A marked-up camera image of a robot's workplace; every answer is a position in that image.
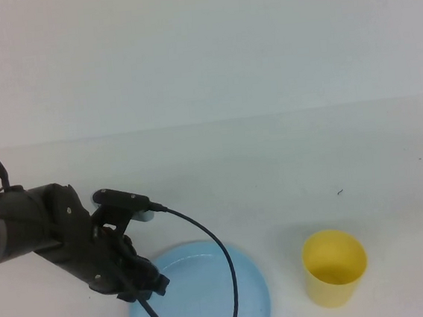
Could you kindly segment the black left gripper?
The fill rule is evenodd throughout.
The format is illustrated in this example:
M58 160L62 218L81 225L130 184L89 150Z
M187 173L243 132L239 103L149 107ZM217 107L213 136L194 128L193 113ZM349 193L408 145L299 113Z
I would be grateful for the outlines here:
M125 230L138 214L149 210L144 195L100 189L93 194L98 208L89 213L72 186L49 184L30 189L46 210L52 243L37 251L42 258L87 283L92 291L133 303L132 293L117 277L122 274L146 301L164 296L170 280L138 255Z

